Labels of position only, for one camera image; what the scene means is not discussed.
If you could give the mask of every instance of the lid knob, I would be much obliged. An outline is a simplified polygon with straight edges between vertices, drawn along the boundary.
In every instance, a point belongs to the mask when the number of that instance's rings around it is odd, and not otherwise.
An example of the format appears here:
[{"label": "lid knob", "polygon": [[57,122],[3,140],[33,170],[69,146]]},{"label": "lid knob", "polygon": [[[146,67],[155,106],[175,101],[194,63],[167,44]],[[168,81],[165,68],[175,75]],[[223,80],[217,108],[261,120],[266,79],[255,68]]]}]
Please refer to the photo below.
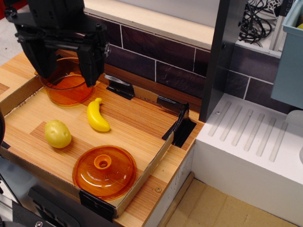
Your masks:
[{"label": "lid knob", "polygon": [[94,165],[97,169],[105,170],[112,164],[112,159],[108,155],[99,155],[94,160]]}]

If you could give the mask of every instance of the cardboard tray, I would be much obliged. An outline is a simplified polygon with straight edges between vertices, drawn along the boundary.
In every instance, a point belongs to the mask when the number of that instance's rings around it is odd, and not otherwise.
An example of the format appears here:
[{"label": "cardboard tray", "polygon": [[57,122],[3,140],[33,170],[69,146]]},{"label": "cardboard tray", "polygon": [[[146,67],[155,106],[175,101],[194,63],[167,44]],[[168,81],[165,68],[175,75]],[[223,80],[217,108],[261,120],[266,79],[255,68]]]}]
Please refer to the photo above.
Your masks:
[{"label": "cardboard tray", "polygon": [[[4,141],[8,144],[8,149],[1,148],[1,156],[106,219],[122,214],[171,143],[182,146],[196,125],[188,117],[188,105],[136,86],[132,86],[134,97],[128,100],[111,91],[117,81],[111,79],[101,76],[91,97],[74,107],[52,103],[38,77],[32,77],[0,102],[6,122]],[[93,130],[87,122],[87,105],[96,97],[103,99],[101,113],[111,125],[107,133]],[[66,148],[53,148],[44,139],[44,125],[53,119],[64,122],[72,134]],[[77,159],[100,145],[126,149],[137,164],[135,184],[116,200],[102,201],[72,182]]]}]

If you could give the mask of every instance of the black metal frame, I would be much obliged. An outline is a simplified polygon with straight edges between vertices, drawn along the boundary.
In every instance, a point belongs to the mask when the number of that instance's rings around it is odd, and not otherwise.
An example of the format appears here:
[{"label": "black metal frame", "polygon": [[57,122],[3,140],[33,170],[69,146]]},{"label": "black metal frame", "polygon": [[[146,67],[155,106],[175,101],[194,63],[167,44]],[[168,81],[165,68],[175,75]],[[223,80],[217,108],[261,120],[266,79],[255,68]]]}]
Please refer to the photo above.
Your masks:
[{"label": "black metal frame", "polygon": [[199,116],[202,122],[207,121],[224,94],[244,9],[245,0],[220,1]]}]

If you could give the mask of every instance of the orange pot lid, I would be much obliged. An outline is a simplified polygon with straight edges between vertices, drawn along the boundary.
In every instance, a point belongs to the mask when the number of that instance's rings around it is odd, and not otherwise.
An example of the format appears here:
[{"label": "orange pot lid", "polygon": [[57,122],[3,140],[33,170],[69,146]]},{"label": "orange pot lid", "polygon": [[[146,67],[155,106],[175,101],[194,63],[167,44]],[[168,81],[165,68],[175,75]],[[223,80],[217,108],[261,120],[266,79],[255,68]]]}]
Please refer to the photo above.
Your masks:
[{"label": "orange pot lid", "polygon": [[128,191],[136,179],[132,155],[116,146],[100,146],[84,153],[76,162],[75,186],[102,200],[112,200]]}]

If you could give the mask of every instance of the window sill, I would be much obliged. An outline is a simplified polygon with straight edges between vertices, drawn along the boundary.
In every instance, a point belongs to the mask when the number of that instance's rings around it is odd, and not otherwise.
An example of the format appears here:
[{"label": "window sill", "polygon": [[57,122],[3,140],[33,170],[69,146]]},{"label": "window sill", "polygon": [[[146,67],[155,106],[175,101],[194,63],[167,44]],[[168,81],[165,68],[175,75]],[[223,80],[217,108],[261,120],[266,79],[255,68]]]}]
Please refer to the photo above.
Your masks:
[{"label": "window sill", "polygon": [[116,0],[85,0],[85,12],[176,40],[211,50],[214,27],[205,26]]}]

